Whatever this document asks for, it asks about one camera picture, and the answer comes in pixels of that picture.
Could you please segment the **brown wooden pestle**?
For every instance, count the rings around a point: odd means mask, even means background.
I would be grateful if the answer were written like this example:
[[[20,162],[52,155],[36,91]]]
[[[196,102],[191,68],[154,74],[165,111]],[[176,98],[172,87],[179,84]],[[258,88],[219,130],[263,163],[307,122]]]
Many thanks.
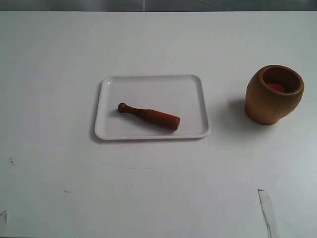
[[[147,123],[173,131],[176,131],[180,125],[180,117],[151,109],[134,108],[125,103],[118,105],[118,112],[133,115]]]

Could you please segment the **brown wooden mortar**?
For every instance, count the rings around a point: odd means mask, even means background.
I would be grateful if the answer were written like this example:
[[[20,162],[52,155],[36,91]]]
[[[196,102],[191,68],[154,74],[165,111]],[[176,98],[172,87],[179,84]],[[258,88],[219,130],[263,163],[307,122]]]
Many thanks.
[[[267,83],[279,83],[286,89],[281,93]],[[304,82],[294,70],[282,65],[267,65],[259,69],[246,89],[245,111],[256,123],[272,125],[295,110],[304,92]]]

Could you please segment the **red object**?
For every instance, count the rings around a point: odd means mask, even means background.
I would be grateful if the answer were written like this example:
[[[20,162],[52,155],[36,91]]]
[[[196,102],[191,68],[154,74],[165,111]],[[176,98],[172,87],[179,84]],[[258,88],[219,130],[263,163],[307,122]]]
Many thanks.
[[[281,92],[281,93],[286,93],[287,89],[279,83],[267,83],[266,84],[270,89],[277,91],[277,92]]]

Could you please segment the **white plastic tray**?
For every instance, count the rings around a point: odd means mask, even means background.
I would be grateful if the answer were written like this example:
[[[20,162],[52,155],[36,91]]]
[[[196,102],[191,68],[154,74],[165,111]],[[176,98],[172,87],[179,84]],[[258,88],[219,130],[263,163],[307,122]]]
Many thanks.
[[[180,118],[177,130],[120,113],[120,103]],[[211,126],[201,79],[195,75],[112,76],[100,85],[94,133],[104,141],[200,139]]]

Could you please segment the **clear tape strip right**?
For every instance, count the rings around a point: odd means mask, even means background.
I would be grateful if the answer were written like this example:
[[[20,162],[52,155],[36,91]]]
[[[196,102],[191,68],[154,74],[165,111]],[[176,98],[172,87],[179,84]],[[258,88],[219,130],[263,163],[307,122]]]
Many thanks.
[[[279,238],[271,198],[263,189],[258,189],[258,196],[267,229],[268,238]]]

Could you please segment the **clear tape piece left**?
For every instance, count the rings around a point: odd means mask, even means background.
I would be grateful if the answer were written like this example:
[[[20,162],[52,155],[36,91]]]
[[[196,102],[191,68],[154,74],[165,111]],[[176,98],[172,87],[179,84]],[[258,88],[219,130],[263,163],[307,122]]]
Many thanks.
[[[7,225],[7,211],[4,210],[0,213],[0,229],[5,230]]]

